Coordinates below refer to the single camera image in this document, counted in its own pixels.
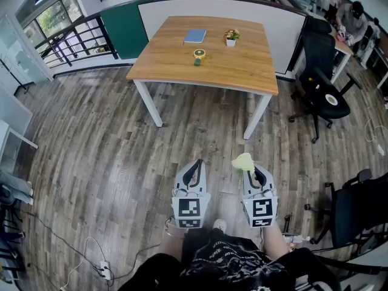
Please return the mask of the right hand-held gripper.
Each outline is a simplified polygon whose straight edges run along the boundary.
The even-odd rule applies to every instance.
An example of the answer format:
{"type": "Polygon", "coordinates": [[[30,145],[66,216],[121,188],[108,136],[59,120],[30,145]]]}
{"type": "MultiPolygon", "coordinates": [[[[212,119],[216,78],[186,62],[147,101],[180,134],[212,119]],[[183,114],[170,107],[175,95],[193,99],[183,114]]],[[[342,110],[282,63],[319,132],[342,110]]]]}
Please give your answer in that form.
{"type": "Polygon", "coordinates": [[[255,171],[242,171],[244,195],[242,207],[250,228],[274,225],[278,214],[278,196],[272,174],[254,163],[255,171]]]}

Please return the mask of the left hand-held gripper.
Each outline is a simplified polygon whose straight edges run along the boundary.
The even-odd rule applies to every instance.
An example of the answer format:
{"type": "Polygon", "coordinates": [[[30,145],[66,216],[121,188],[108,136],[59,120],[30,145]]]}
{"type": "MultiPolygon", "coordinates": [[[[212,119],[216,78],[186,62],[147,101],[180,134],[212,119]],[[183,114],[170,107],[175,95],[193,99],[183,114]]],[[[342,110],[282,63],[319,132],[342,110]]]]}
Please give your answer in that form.
{"type": "Polygon", "coordinates": [[[172,209],[177,228],[200,229],[203,226],[211,199],[210,193],[205,192],[206,181],[206,164],[202,159],[188,163],[176,174],[172,209]],[[191,188],[194,188],[195,192],[187,191],[191,188]]]}

